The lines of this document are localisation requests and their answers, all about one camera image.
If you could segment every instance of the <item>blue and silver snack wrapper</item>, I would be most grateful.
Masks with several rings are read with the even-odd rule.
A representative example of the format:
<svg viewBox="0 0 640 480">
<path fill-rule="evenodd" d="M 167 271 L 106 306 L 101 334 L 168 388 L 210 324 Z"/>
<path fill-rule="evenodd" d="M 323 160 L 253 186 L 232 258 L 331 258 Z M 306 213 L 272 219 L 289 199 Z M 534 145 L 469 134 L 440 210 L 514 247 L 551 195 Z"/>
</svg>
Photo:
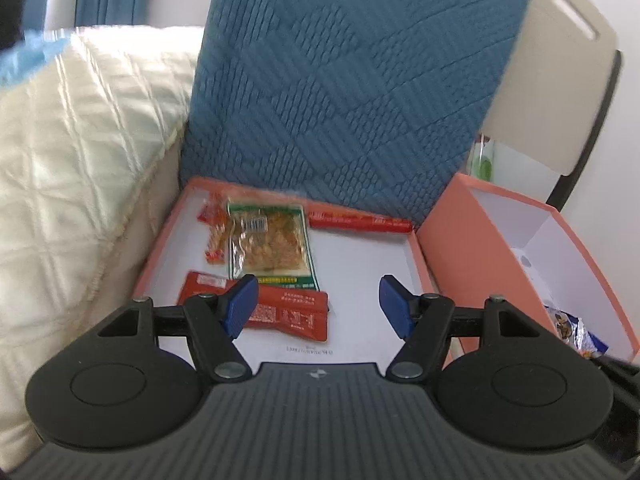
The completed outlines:
<svg viewBox="0 0 640 480">
<path fill-rule="evenodd" d="M 546 306 L 546 312 L 554 322 L 560 338 L 576 349 L 583 357 L 596 357 L 604 354 L 609 347 L 589 332 L 582 319 L 562 310 Z"/>
</svg>

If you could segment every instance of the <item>metal screw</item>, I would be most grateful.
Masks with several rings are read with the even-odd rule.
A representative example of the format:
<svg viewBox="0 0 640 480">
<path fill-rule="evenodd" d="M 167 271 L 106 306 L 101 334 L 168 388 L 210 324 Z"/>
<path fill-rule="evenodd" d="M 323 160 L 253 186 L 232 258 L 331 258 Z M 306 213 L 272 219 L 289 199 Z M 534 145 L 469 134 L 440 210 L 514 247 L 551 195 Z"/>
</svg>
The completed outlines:
<svg viewBox="0 0 640 480">
<path fill-rule="evenodd" d="M 216 369 L 213 371 L 223 379 L 237 379 L 245 374 L 246 368 L 242 363 L 227 361 L 226 363 L 216 366 Z"/>
<path fill-rule="evenodd" d="M 391 373 L 400 379 L 415 379 L 423 374 L 424 370 L 418 363 L 402 361 L 391 367 Z"/>
</svg>

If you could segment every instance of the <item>small red snack packet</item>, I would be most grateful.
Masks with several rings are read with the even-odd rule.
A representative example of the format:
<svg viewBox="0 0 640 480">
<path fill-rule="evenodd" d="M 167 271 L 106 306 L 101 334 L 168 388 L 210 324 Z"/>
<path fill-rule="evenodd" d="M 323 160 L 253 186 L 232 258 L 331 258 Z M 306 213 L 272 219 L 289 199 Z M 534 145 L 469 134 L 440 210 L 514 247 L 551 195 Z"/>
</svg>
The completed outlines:
<svg viewBox="0 0 640 480">
<path fill-rule="evenodd" d="M 182 286 L 178 304 L 195 294 L 223 294 L 236 281 L 191 270 Z M 274 328 L 313 341 L 326 341 L 328 311 L 326 292 L 259 285 L 258 305 L 245 326 Z"/>
<path fill-rule="evenodd" d="M 363 232 L 410 233 L 414 226 L 410 220 L 382 215 L 351 215 L 311 211 L 309 227 L 315 229 L 353 229 Z"/>
<path fill-rule="evenodd" d="M 212 193 L 198 215 L 198 222 L 209 224 L 205 257 L 209 264 L 225 263 L 226 243 L 231 231 L 229 214 L 220 193 Z"/>
</svg>

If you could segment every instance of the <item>beige plastic board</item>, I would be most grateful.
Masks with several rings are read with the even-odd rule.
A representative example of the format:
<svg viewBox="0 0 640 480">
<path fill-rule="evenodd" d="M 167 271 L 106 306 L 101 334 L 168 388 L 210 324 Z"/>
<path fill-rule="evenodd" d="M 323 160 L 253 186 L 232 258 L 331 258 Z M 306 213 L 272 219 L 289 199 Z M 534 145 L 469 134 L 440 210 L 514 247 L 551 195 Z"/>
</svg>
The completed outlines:
<svg viewBox="0 0 640 480">
<path fill-rule="evenodd" d="M 482 125 L 492 139 L 562 174 L 593 126 L 617 46 L 589 0 L 530 0 Z"/>
</svg>

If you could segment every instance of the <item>white quilted mattress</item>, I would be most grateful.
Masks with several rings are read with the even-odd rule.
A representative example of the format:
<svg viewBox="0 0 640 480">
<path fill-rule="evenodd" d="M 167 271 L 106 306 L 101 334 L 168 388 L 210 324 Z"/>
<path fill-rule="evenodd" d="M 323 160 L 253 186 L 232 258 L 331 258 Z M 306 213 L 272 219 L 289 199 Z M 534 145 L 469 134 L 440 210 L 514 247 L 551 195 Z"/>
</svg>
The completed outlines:
<svg viewBox="0 0 640 480">
<path fill-rule="evenodd" d="M 200 28 L 85 29 L 0 91 L 0 468 L 32 373 L 120 306 L 177 195 Z"/>
</svg>

